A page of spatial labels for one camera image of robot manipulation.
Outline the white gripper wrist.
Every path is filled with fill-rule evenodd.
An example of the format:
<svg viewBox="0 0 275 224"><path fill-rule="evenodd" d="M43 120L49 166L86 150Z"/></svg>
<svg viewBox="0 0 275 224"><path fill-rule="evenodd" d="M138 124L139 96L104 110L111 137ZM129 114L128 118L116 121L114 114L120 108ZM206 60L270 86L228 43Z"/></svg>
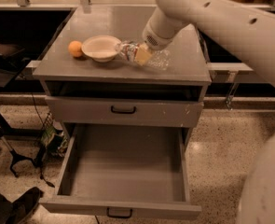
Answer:
<svg viewBox="0 0 275 224"><path fill-rule="evenodd" d="M177 32L172 26L158 25L154 27L150 22L145 26L142 34L145 44L141 44L135 54L139 65L145 65L153 55L153 50L162 50L169 46Z"/></svg>

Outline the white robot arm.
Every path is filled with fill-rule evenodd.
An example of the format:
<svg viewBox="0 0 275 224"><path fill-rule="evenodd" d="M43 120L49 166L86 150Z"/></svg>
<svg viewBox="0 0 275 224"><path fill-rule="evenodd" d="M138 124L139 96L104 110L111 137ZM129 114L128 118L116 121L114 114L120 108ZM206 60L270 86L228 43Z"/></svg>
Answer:
<svg viewBox="0 0 275 224"><path fill-rule="evenodd" d="M275 87L275 15L229 0L156 0L143 31L146 45L166 48L193 24ZM256 155L236 224L275 224L275 134Z"/></svg>

